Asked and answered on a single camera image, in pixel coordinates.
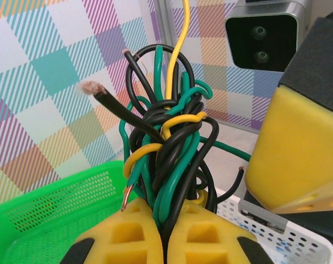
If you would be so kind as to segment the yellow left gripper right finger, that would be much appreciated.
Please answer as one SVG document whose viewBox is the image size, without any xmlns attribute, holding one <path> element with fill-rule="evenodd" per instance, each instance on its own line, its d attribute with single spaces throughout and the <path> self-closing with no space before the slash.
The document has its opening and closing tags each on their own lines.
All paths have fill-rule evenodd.
<svg viewBox="0 0 333 264">
<path fill-rule="evenodd" d="M 188 200 L 166 257 L 167 263 L 273 263 L 254 234 Z"/>
</svg>

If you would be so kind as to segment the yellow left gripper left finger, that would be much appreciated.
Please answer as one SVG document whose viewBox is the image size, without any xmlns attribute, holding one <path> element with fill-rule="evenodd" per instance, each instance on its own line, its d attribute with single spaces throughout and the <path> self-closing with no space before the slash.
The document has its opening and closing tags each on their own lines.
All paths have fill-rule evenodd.
<svg viewBox="0 0 333 264">
<path fill-rule="evenodd" d="M 163 263 L 161 238 L 142 198 L 78 236 L 61 263 Z"/>
</svg>

